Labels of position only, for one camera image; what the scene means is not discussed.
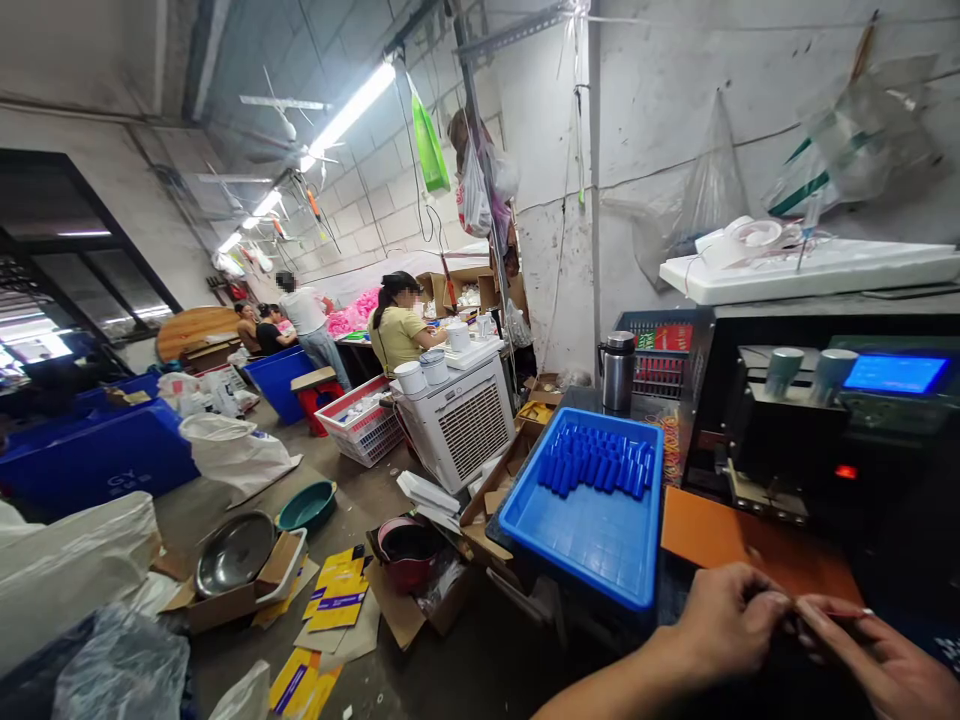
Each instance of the window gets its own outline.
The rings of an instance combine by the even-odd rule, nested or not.
[[[0,342],[23,362],[73,330],[151,337],[181,309],[65,155],[0,150],[0,259]]]

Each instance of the red stool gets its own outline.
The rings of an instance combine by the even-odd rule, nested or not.
[[[326,437],[327,431],[323,423],[317,419],[316,412],[344,396],[343,388],[337,382],[333,368],[321,368],[294,378],[290,381],[290,391],[297,395],[303,414],[307,416],[310,433],[317,437]]]

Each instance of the white shirt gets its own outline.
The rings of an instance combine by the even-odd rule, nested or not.
[[[316,288],[303,287],[280,298],[280,309],[286,315],[297,335],[309,335],[327,323],[326,305],[323,293]]]

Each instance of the jeans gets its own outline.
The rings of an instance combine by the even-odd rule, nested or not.
[[[343,361],[340,359],[340,351],[337,349],[337,344],[333,341],[333,338],[330,337],[330,333],[327,332],[325,325],[317,328],[312,333],[301,335],[300,347],[303,348],[303,351],[307,354],[307,357],[310,358],[310,362],[313,363],[317,370],[327,366],[333,368],[333,371],[337,374],[337,382],[340,383],[340,387],[343,388],[344,392],[353,389],[353,386],[350,384],[350,378],[347,376],[347,370],[343,367]]]

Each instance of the blue lcd screen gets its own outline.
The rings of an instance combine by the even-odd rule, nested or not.
[[[843,386],[857,390],[919,395],[930,389],[946,364],[944,358],[861,355]]]

